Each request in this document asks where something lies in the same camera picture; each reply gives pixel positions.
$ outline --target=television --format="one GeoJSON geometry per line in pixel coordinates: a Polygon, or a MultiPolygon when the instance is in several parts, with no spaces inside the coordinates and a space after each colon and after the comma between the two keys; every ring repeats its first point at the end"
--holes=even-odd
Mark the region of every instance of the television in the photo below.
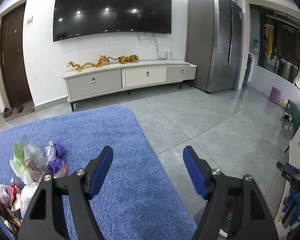
{"type": "Polygon", "coordinates": [[[56,0],[53,41],[135,31],[171,34],[171,0],[56,0]]]}

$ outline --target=brown door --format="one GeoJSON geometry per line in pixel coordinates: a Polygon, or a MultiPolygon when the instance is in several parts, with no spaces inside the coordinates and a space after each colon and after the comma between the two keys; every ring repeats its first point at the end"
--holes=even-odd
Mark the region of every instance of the brown door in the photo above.
{"type": "Polygon", "coordinates": [[[17,100],[25,103],[32,100],[26,76],[22,49],[23,15],[22,4],[2,17],[0,32],[1,72],[11,108],[17,100]]]}

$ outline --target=golden dragon figurine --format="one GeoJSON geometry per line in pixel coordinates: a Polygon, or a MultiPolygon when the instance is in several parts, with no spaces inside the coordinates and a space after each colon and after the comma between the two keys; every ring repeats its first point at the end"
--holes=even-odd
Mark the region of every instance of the golden dragon figurine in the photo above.
{"type": "Polygon", "coordinates": [[[91,62],[86,62],[84,63],[83,65],[80,65],[80,64],[77,64],[73,61],[69,61],[67,63],[67,67],[75,67],[75,69],[77,71],[81,71],[86,65],[91,65],[93,67],[101,67],[102,63],[103,62],[108,62],[109,63],[109,57],[106,57],[106,55],[99,55],[99,60],[98,60],[98,63],[91,63],[91,62]]]}
{"type": "Polygon", "coordinates": [[[120,56],[118,58],[107,57],[106,55],[99,55],[98,63],[86,62],[83,65],[80,65],[80,64],[77,64],[73,61],[69,61],[67,63],[67,67],[70,67],[70,66],[75,67],[75,69],[77,71],[81,71],[86,65],[91,65],[93,67],[101,67],[103,62],[108,62],[109,63],[109,59],[119,60],[119,62],[122,63],[122,64],[127,64],[128,62],[138,62],[139,61],[139,57],[135,54],[130,55],[130,56],[120,56]]]}

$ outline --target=gray tile floor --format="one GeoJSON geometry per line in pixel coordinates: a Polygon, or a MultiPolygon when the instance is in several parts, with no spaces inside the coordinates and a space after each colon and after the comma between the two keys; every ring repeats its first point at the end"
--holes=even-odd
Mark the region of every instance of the gray tile floor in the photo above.
{"type": "MultiPolygon", "coordinates": [[[[178,88],[170,84],[92,98],[76,104],[76,111],[114,104],[129,107],[192,216],[204,200],[183,164],[187,145],[229,176],[251,174],[275,215],[285,184],[276,162],[287,161],[284,149],[293,136],[280,119],[282,108],[252,87],[210,95],[187,84],[178,88]]],[[[0,116],[0,131],[71,112],[70,104],[62,104],[10,122],[0,116]]]]}

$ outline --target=clothes hanger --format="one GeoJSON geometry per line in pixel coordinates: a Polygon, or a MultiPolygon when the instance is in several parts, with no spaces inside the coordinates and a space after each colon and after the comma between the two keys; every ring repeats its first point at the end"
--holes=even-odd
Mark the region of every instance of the clothes hanger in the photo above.
{"type": "Polygon", "coordinates": [[[290,28],[288,25],[282,25],[282,28],[288,30],[289,32],[296,34],[296,30],[294,28],[290,28]]]}

